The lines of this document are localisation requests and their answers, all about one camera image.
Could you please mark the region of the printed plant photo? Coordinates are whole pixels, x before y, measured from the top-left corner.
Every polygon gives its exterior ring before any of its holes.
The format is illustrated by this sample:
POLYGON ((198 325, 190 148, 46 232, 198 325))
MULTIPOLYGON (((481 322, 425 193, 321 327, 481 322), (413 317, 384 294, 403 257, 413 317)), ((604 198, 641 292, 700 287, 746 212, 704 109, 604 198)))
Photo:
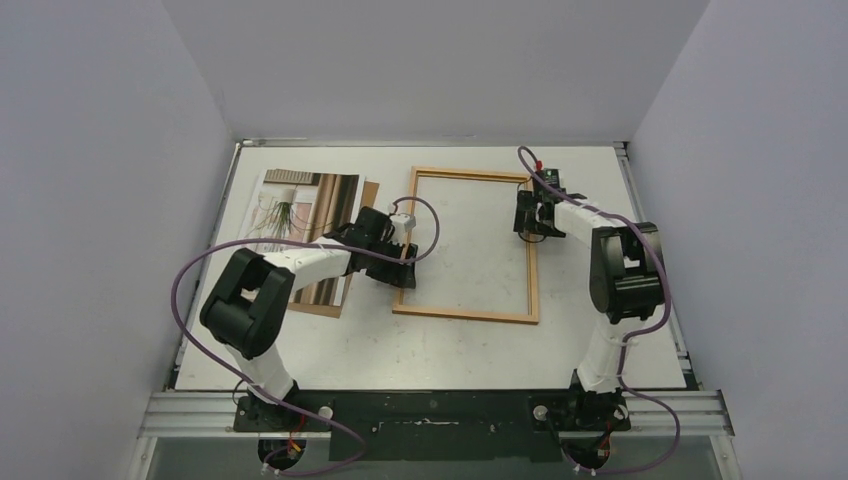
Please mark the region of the printed plant photo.
MULTIPOLYGON (((239 238, 311 242, 353 221, 362 206, 365 177, 355 174, 266 169, 258 175, 239 238)), ((331 278, 292 294, 290 308, 339 318, 350 277, 331 278)))

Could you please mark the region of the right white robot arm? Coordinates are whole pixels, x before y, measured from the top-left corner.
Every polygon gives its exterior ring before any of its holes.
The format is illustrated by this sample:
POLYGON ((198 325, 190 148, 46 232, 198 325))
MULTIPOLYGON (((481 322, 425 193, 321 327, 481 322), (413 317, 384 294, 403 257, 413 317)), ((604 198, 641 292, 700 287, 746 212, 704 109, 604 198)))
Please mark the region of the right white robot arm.
POLYGON ((628 225, 601 212, 581 194, 560 185, 556 169, 535 170, 532 187, 516 197, 513 230, 521 238, 573 237, 589 251, 588 290, 598 312, 587 351, 572 375, 565 419, 574 429, 623 422, 627 410, 621 379, 630 333, 640 330, 664 304, 657 271, 661 252, 652 223, 628 225))

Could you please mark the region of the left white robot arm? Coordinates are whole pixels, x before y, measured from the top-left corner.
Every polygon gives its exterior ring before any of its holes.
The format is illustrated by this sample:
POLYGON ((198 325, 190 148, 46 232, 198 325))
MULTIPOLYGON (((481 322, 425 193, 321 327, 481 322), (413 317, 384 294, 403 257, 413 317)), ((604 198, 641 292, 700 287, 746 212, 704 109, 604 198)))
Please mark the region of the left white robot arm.
POLYGON ((241 248, 232 254, 199 320, 246 377, 248 394, 239 407, 248 419, 277 431, 297 421, 299 387, 276 346, 292 295, 357 272, 392 287, 415 287, 418 247, 401 242, 415 225, 411 214, 364 207, 354 222, 309 243, 279 252, 241 248))

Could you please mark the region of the brown cardboard backing board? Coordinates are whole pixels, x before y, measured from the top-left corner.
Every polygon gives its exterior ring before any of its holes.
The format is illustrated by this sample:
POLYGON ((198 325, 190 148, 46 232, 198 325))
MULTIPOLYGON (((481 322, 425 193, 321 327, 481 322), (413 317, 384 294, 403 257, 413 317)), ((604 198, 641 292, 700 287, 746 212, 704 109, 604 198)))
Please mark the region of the brown cardboard backing board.
MULTIPOLYGON (((298 188, 295 240, 316 240, 339 226, 355 220, 362 206, 372 207, 377 183, 361 176, 319 174, 315 188, 298 188)), ((292 294, 289 309, 321 317, 339 318, 350 290, 352 276, 321 280, 292 294)))

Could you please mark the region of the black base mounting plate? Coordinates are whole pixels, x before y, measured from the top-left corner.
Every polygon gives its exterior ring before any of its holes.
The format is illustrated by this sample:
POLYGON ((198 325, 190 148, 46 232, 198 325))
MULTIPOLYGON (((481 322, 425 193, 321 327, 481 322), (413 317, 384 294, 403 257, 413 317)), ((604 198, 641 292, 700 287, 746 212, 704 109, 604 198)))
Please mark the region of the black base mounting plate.
POLYGON ((248 393, 237 401, 233 429, 260 433, 262 456, 292 464, 311 434, 327 434, 328 458, 342 461, 558 462, 568 450, 605 458, 612 433, 631 428, 618 393, 554 390, 302 390, 295 411, 248 393))

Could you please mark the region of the wooden picture frame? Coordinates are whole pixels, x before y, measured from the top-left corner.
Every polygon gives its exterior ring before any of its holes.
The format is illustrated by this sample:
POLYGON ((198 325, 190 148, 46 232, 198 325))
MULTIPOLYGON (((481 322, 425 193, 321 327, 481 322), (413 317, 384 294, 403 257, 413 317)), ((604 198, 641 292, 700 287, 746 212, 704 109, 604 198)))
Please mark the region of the wooden picture frame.
MULTIPOLYGON (((531 178, 524 174, 414 166, 411 169, 409 181, 409 194, 411 196, 418 194, 418 182, 421 178, 507 183, 518 186, 519 190, 532 186, 531 178)), ((524 243, 524 245, 527 261, 527 312, 525 314, 406 305, 404 303, 405 290, 399 290, 397 292, 392 305, 392 313, 434 318, 537 325, 540 318, 540 298, 538 292, 539 281, 536 246, 528 243, 524 243)))

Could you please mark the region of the aluminium rail front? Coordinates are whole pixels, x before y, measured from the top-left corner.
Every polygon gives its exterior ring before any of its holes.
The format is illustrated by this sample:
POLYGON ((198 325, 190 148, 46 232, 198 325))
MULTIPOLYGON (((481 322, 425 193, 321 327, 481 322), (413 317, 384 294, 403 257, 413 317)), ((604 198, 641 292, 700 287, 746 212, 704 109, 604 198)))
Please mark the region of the aluminium rail front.
MULTIPOLYGON (((731 436, 733 429, 719 391, 652 391, 677 414, 680 435, 731 436)), ((671 437, 670 414, 653 402, 628 396, 631 429, 614 437, 671 437)), ((285 433, 237 432, 236 406, 224 391, 167 391, 151 395, 138 436, 140 438, 284 439, 285 433)))

